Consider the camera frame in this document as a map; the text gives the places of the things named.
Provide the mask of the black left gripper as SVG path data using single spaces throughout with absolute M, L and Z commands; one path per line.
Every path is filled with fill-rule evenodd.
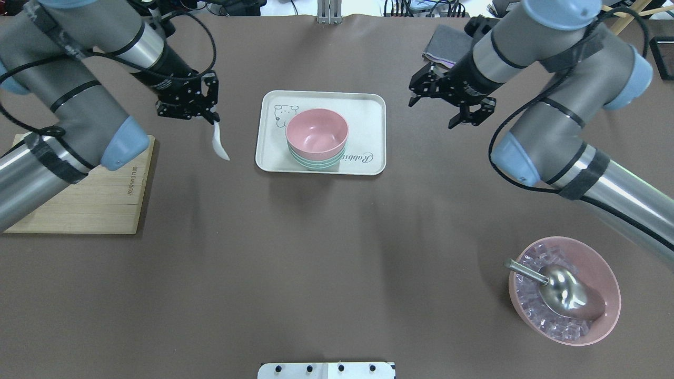
M 219 123 L 216 111 L 219 100 L 219 79 L 215 72 L 207 72 L 199 79 L 185 80 L 162 91 L 156 102 L 160 117 L 190 120 L 204 118 L 210 124 Z

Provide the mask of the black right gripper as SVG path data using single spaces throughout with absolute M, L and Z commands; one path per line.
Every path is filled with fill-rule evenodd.
M 493 115 L 496 99 L 490 94 L 496 91 L 497 84 L 481 74 L 474 63 L 458 63 L 444 73 L 436 72 L 435 68 L 435 63 L 430 62 L 412 75 L 409 107 L 422 98 L 440 98 L 458 106 L 459 112 L 448 122 L 448 129 L 460 123 L 478 126 Z M 470 106 L 477 105 L 478 110 L 470 110 Z

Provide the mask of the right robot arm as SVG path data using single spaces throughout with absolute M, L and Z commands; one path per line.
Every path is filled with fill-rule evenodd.
M 533 63 L 553 74 L 542 92 L 514 111 L 515 124 L 489 146 L 494 170 L 530 191 L 582 201 L 672 266 L 672 199 L 580 137 L 602 109 L 629 105 L 653 69 L 642 52 L 603 23 L 601 1 L 522 1 L 495 24 L 480 17 L 465 32 L 469 51 L 443 74 L 426 64 L 412 78 L 409 105 L 441 98 L 459 108 L 449 128 L 479 125 L 495 109 L 491 94 Z

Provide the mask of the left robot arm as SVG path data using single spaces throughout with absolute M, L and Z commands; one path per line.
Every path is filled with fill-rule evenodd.
M 92 74 L 85 58 L 127 67 L 156 94 L 162 117 L 204 118 L 219 142 L 217 76 L 191 68 L 167 43 L 167 21 L 128 1 L 29 1 L 2 26 L 2 89 L 34 94 L 57 123 L 26 130 L 2 155 L 2 231 L 103 166 L 118 170 L 148 149 L 137 120 Z

